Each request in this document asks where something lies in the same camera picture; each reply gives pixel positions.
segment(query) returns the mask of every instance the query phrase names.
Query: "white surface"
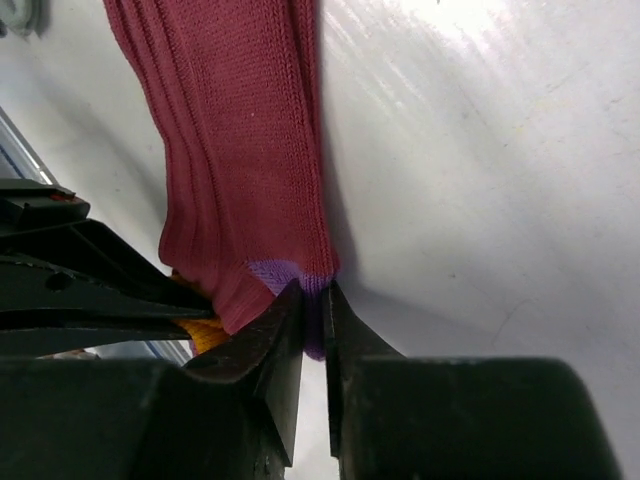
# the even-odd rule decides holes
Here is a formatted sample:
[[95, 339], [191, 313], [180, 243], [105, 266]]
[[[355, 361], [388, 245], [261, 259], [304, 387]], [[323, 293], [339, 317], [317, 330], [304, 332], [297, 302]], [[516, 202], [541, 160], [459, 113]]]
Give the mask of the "white surface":
[[[163, 152], [140, 87], [98, 0], [51, 3], [40, 38], [0, 41], [0, 105], [156, 258]], [[356, 310], [411, 354], [566, 359], [640, 478], [640, 3], [325, 0], [323, 19]], [[336, 476], [323, 388], [305, 363], [290, 479]]]

